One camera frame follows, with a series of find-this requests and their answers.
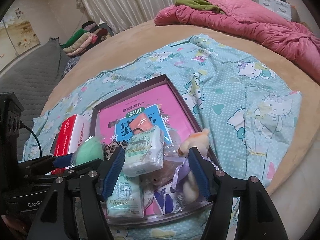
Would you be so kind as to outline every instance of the polka dot fabric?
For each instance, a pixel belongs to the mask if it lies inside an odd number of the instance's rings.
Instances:
[[[291,91],[268,66],[251,55],[206,35],[171,43],[111,71],[103,71],[76,88],[43,117],[34,132],[49,153],[64,119],[82,114],[91,119],[95,105],[153,77],[166,74],[203,128],[222,168],[232,177],[270,183],[294,133],[301,94]],[[30,138],[24,160],[39,157]],[[236,221],[238,199],[233,206]],[[117,239],[199,239],[209,210],[144,229],[115,231]]]

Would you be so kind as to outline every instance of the painting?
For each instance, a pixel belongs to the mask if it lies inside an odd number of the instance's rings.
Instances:
[[[24,12],[11,6],[0,22],[0,71],[38,44],[40,41]]]
[[[0,22],[0,71],[18,56],[9,36],[4,28],[4,22]]]

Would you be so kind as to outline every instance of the tissue pack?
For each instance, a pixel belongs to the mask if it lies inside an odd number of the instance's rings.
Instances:
[[[129,177],[121,172],[107,199],[107,218],[142,218],[142,200],[139,177]]]
[[[130,177],[159,170],[163,166],[164,132],[156,125],[133,135],[125,151],[122,172]]]

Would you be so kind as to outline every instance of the white drawer cabinet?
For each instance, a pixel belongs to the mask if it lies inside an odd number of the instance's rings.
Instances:
[[[291,21],[291,5],[280,0],[258,0],[263,7],[279,14],[281,17]]]

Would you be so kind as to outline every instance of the green cloth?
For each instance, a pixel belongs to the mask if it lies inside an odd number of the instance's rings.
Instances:
[[[83,34],[85,34],[86,31],[84,29],[79,29],[75,34],[72,35],[72,37],[63,45],[61,45],[61,48],[65,49],[67,47],[70,47],[72,44],[76,42],[77,39],[79,39]]]
[[[215,13],[224,14],[218,6],[213,5],[206,0],[176,0],[174,5],[186,5],[199,11],[214,11]]]

